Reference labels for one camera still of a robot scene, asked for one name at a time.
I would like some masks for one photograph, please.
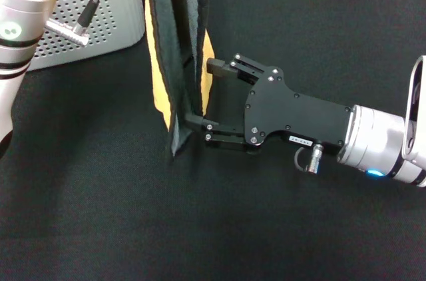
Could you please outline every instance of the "black fabric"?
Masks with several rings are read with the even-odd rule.
[[[198,32],[196,45],[196,93],[201,93],[201,74],[204,58],[204,39],[206,36],[208,22],[208,0],[198,0]],[[198,106],[194,109],[197,115],[202,115],[202,99],[198,101]]]
[[[218,58],[245,54],[301,93],[402,115],[426,0],[210,0]],[[424,280],[426,190],[296,148],[258,156],[193,136],[164,162],[145,42],[29,73],[0,161],[2,280]],[[217,80],[209,117],[241,121]]]
[[[202,114],[198,40],[204,37],[208,14],[198,6],[198,0],[150,0],[150,6],[158,62],[172,106],[169,145],[175,155],[190,134],[184,116]],[[201,32],[198,22],[202,23]]]
[[[159,69],[168,93],[171,120],[167,148],[174,155],[188,138],[190,131],[183,117],[190,107],[182,66],[178,31],[174,20],[172,0],[150,0],[152,26]]]

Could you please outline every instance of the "green light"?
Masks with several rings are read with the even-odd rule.
[[[12,21],[0,23],[0,38],[14,40],[22,33],[22,27]]]

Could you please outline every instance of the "silver cylinder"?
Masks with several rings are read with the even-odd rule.
[[[389,174],[400,157],[403,135],[402,117],[354,106],[337,160],[361,171]]]
[[[320,161],[322,157],[322,152],[324,150],[324,147],[320,144],[316,144],[312,149],[312,155],[311,155],[311,161],[306,168],[306,171],[310,173],[317,174],[318,173],[318,167],[320,166]]]
[[[56,0],[0,0],[0,150],[11,139],[13,101]]]
[[[46,22],[46,28],[48,30],[53,31],[57,35],[64,37],[65,39],[75,43],[76,45],[86,47],[89,43],[90,36],[88,33],[83,33],[79,35],[78,33],[73,31],[73,28],[66,23],[61,23],[54,19],[49,19]]]

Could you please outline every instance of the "cable connector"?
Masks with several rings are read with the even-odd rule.
[[[95,16],[96,10],[98,9],[100,1],[89,0],[89,3],[85,7],[85,10],[81,13],[77,24],[75,25],[73,31],[75,33],[84,33],[87,28],[90,26],[93,17]]]

